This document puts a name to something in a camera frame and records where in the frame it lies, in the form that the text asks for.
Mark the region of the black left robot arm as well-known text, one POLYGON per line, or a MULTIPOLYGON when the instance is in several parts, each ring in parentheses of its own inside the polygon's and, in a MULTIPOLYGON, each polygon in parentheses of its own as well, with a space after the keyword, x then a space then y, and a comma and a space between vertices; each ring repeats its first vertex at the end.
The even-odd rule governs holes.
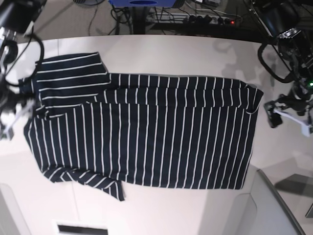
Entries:
POLYGON ((278 82, 291 83, 287 95, 264 104, 271 128, 283 123, 287 117, 301 126, 301 132, 309 137, 313 133, 313 47, 305 31, 298 28, 299 14, 295 4, 302 0, 246 0, 244 2, 265 35, 265 41, 257 55, 266 71, 278 82), (279 58, 289 70, 285 78, 279 77, 264 61, 263 51, 273 46, 279 58))

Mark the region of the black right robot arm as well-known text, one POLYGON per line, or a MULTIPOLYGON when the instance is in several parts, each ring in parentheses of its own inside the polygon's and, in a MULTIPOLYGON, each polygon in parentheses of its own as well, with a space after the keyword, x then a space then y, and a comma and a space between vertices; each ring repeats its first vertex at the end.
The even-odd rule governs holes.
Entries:
POLYGON ((36 103, 33 95, 17 94, 10 88, 30 84, 42 66, 45 48, 42 40, 34 33, 33 25, 45 4, 45 0, 4 0, 0 4, 0 113, 15 115, 11 123, 0 123, 1 140, 12 140, 14 124, 20 117, 30 114, 36 103), (35 40, 40 47, 40 56, 33 73, 22 82, 13 84, 7 81, 6 77, 9 74, 8 65, 14 66, 20 57, 16 42, 18 34, 28 38, 30 42, 35 40))

